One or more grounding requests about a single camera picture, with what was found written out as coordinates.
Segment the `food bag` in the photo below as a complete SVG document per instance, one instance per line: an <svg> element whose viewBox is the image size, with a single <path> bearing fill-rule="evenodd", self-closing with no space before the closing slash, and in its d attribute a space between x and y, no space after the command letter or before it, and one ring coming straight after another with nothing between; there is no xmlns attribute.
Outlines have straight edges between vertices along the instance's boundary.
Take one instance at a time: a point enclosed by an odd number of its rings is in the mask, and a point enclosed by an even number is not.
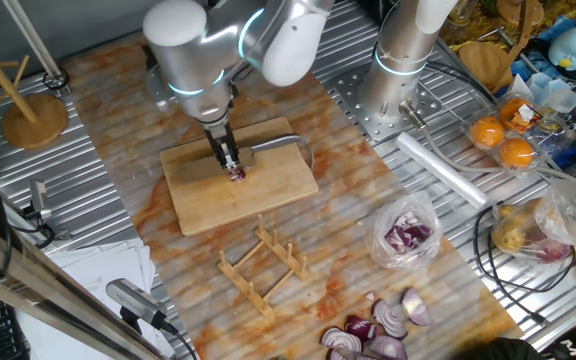
<svg viewBox="0 0 576 360"><path fill-rule="evenodd" d="M439 252L443 228L425 191L405 195L377 211L370 257L389 269L419 269Z"/></svg>

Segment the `white paper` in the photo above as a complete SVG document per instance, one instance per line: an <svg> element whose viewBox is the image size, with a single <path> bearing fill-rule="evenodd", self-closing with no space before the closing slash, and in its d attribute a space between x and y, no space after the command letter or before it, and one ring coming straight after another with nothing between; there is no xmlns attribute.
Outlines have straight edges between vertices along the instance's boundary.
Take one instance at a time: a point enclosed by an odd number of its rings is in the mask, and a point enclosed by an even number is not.
<svg viewBox="0 0 576 360"><path fill-rule="evenodd" d="M54 254L51 259L117 315L121 306L106 295L106 285L112 280L124 278L150 292L155 275L150 248L144 246L140 239ZM30 342L32 360L110 359L22 311L17 311L17 315ZM139 326L146 340L165 355L173 355L172 347L159 331L142 320L139 320Z"/></svg>

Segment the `red onion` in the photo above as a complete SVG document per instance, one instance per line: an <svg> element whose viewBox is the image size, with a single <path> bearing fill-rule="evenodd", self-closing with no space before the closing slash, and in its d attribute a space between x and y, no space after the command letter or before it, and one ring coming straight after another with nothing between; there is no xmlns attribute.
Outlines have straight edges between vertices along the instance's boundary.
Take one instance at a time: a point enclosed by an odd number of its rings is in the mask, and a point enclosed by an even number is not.
<svg viewBox="0 0 576 360"><path fill-rule="evenodd" d="M359 353L364 348L358 337L343 332L338 327L328 329L321 338L321 344L329 348L342 348Z"/></svg>
<svg viewBox="0 0 576 360"><path fill-rule="evenodd" d="M379 300L377 302L372 310L372 316L384 327L386 334L400 340L408 335L408 330L406 330L404 324L399 321L385 301Z"/></svg>
<svg viewBox="0 0 576 360"><path fill-rule="evenodd" d="M543 240L539 245L541 250L536 255L546 264L562 260L570 253L570 245L552 239Z"/></svg>
<svg viewBox="0 0 576 360"><path fill-rule="evenodd" d="M377 336L377 327L357 315L349 315L346 318L344 330L349 334L355 335L361 341L366 341Z"/></svg>
<svg viewBox="0 0 576 360"><path fill-rule="evenodd" d="M413 324L419 326L430 326L434 324L424 301L414 287L409 287L408 290L406 290L404 298L401 301L401 307L404 308L404 312Z"/></svg>
<svg viewBox="0 0 576 360"><path fill-rule="evenodd" d="M377 336L372 344L370 344L370 350L386 359L408 360L404 344L389 336Z"/></svg>
<svg viewBox="0 0 576 360"><path fill-rule="evenodd" d="M335 350L330 352L330 356L328 357L329 360L347 360L345 357L341 356L340 353L336 352Z"/></svg>
<svg viewBox="0 0 576 360"><path fill-rule="evenodd" d="M399 253L417 249L432 235L432 230L422 224L412 211L399 215L384 239Z"/></svg>

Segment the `wooden cutting board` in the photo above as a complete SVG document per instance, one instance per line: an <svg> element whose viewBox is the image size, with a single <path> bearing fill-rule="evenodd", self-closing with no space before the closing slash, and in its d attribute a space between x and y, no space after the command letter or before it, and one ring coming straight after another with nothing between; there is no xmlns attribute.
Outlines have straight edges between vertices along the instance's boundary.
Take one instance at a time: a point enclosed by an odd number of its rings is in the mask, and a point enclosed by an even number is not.
<svg viewBox="0 0 576 360"><path fill-rule="evenodd" d="M285 117L233 132L240 148L292 133ZM316 194L317 182L297 144L261 151L246 178L232 182L226 175L184 182L184 172L200 172L204 161L214 161L207 139L163 151L161 165L179 218L181 232L192 236L250 215Z"/></svg>

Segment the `robotic arm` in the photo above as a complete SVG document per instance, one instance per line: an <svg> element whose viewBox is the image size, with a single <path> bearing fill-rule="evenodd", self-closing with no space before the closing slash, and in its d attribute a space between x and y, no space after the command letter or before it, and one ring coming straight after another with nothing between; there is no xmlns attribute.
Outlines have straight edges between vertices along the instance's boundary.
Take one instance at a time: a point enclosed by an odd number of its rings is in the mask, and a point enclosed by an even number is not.
<svg viewBox="0 0 576 360"><path fill-rule="evenodd" d="M230 78L250 63L274 85L288 86L310 69L334 0L225 0L210 11L193 0L164 0L143 30L184 111L206 132L231 179L241 173L228 123Z"/></svg>

